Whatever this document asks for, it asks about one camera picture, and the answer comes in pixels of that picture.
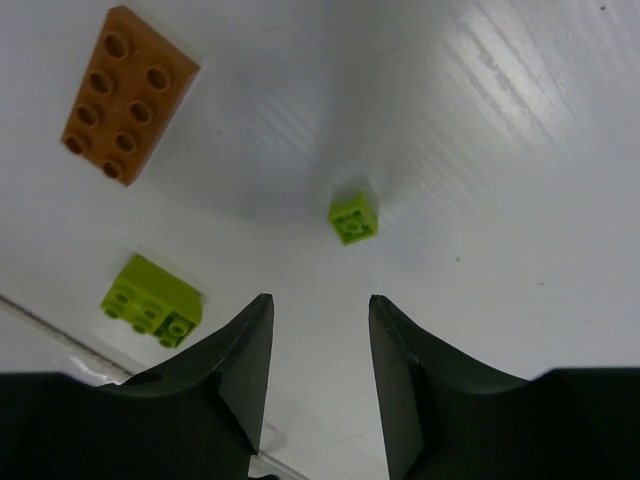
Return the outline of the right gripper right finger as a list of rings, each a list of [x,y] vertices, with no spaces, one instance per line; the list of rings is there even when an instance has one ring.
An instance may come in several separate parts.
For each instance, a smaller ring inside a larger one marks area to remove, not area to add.
[[[639,372],[558,368],[526,380],[369,302],[369,335],[393,479],[635,479]]]

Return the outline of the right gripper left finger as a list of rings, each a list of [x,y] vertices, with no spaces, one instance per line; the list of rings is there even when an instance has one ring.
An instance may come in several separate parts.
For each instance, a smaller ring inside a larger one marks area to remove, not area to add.
[[[5,479],[245,479],[258,453],[274,303],[123,384],[62,373],[1,378]]]

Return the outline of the lime lego brick large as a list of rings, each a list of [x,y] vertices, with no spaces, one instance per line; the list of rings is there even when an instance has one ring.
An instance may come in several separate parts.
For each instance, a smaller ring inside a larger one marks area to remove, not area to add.
[[[174,349],[199,326],[203,301],[198,290],[140,254],[116,276],[100,307],[142,335]]]

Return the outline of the tiny lime lego piece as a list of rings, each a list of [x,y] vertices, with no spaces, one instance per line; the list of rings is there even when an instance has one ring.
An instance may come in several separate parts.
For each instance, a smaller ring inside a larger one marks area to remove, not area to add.
[[[364,191],[344,201],[332,201],[327,220],[344,246],[378,233],[378,214]]]

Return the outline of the orange lego plate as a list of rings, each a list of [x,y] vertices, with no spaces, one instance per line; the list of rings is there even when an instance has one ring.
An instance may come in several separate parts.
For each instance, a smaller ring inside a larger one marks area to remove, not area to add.
[[[133,10],[109,9],[61,142],[107,177],[132,184],[199,70]]]

